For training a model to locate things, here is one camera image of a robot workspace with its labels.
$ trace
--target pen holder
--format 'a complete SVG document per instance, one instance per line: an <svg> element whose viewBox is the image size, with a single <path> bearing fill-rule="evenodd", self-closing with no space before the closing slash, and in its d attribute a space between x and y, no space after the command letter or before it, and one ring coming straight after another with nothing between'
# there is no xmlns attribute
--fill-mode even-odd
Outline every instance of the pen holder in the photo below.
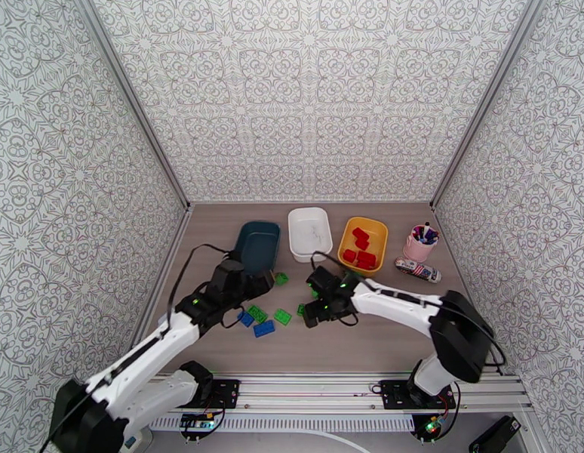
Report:
<svg viewBox="0 0 584 453"><path fill-rule="evenodd" d="M432 249L435 248L437 243L438 243L438 240L432 244L424 244L420 241L417 241L410 233L409 235L407 235L407 242L405 243L405 246L403 247L403 254L408 259L411 259L414 262L421 263L428 258L430 252L432 251Z"/></svg>

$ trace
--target wooden table surface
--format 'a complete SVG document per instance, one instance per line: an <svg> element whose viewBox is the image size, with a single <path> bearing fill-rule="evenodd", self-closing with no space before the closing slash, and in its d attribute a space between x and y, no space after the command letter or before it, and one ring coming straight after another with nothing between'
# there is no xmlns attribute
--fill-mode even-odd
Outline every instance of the wooden table surface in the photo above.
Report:
<svg viewBox="0 0 584 453"><path fill-rule="evenodd" d="M241 226L249 220L269 220L281 227L278 259L275 271L288 275L290 281L274 286L266 295L245 304L256 304L269 314L283 308L293 318L288 326L275 323L275 333L255 338L252 327L238 324L233 328L213 327L200 341L175 358L165 371L173 371L180 364L196 360L211 371L218 372L277 372L277 371L410 371L418 359L432 352L430 340L404 325L379 317L360 315L356 327L339 322L320 323L307 328L296 315L300 303L312 301L305 283L311 273L309 263L298 263L290 252L287 214L292 209L310 205L298 204L225 204L196 205L174 264L168 275L163 294L152 318L152 329L166 311L168 295L174 280L189 255L189 250L203 242L224 249L233 248ZM439 241L427 264L442 272L442 280L435 285L401 273L394 267L396 257L402 255L407 234L414 225L434 218L427 204L318 204L325 209L330 221L333 250L338 244L346 221L353 216L380 220L389 228L383 268L374 279L386 285L423 294L444 294L452 289L465 293L460 276L451 259L445 240ZM201 282L210 280L221 254L208 248L198 249L175 297L175 303L191 293ZM225 322L235 320L235 313Z"/></svg>

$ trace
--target white plastic bin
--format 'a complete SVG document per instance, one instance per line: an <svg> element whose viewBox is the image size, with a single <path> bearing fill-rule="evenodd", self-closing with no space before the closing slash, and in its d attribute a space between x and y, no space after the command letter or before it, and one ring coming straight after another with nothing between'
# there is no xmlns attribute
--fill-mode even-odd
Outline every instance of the white plastic bin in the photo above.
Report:
<svg viewBox="0 0 584 453"><path fill-rule="evenodd" d="M287 215L290 234L290 252L297 262L308 263L315 251L329 254L332 250L332 233L327 212L321 208L297 208ZM313 258L316 262L325 260L322 255Z"/></svg>

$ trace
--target green toy brick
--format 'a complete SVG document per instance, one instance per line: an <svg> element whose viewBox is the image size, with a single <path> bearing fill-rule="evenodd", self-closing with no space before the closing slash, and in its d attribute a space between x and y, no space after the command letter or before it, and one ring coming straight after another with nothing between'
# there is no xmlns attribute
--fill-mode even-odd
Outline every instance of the green toy brick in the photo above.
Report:
<svg viewBox="0 0 584 453"><path fill-rule="evenodd" d="M275 284L284 285L288 281L286 273L276 273L275 274Z"/></svg>
<svg viewBox="0 0 584 453"><path fill-rule="evenodd" d="M269 317L267 313L255 305L252 305L250 308L248 308L248 314L251 315L255 321L257 321L257 324L263 324L263 322L265 322Z"/></svg>
<svg viewBox="0 0 584 453"><path fill-rule="evenodd" d="M275 319L277 322L280 322L283 325L288 325L288 323L292 319L292 315L289 314L288 311L283 311L282 308L279 308L277 311L275 311L273 319Z"/></svg>

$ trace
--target red block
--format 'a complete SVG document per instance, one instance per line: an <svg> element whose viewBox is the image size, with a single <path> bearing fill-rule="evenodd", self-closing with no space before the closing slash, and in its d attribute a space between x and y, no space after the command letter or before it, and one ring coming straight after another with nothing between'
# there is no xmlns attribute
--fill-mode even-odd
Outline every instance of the red block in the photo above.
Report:
<svg viewBox="0 0 584 453"><path fill-rule="evenodd" d="M357 268L361 268L363 270L371 270L372 269L372 265L370 265L366 261L360 260L359 262L357 262Z"/></svg>
<svg viewBox="0 0 584 453"><path fill-rule="evenodd" d="M357 258L361 262L368 263L371 267L376 266L376 255L374 255L374 254L370 254L369 252L359 251Z"/></svg>
<svg viewBox="0 0 584 453"><path fill-rule="evenodd" d="M343 252L343 259L349 263L353 263L355 261L355 257L357 257L357 253L355 251L351 251L351 249L346 249Z"/></svg>
<svg viewBox="0 0 584 453"><path fill-rule="evenodd" d="M355 245L362 251L365 251L365 249L367 249L367 247L370 245L370 242L367 241L366 239L357 238L357 240L355 240Z"/></svg>
<svg viewBox="0 0 584 453"><path fill-rule="evenodd" d="M365 239L367 241L370 238L370 235L368 235L365 231L363 231L359 227L356 227L352 231L352 233L353 233L353 235L355 235L355 238L357 238L357 239Z"/></svg>

